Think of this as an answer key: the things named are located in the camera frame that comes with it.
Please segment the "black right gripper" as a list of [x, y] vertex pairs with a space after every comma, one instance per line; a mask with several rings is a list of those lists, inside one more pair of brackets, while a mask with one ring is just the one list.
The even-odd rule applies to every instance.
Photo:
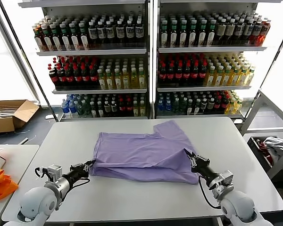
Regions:
[[190, 159], [192, 172], [198, 173], [202, 176], [206, 181], [213, 181], [215, 178], [219, 176], [218, 173], [214, 172], [209, 164], [210, 159], [205, 158], [199, 154], [194, 154], [189, 152], [187, 149], [184, 149], [187, 157]]

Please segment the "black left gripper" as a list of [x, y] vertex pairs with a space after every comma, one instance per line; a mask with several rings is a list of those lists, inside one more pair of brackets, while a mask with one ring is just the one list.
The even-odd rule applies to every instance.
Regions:
[[87, 161], [85, 164], [71, 165], [70, 171], [67, 173], [67, 177], [71, 184], [76, 183], [79, 180], [86, 179], [89, 177], [89, 173], [92, 173], [92, 168], [95, 159]]

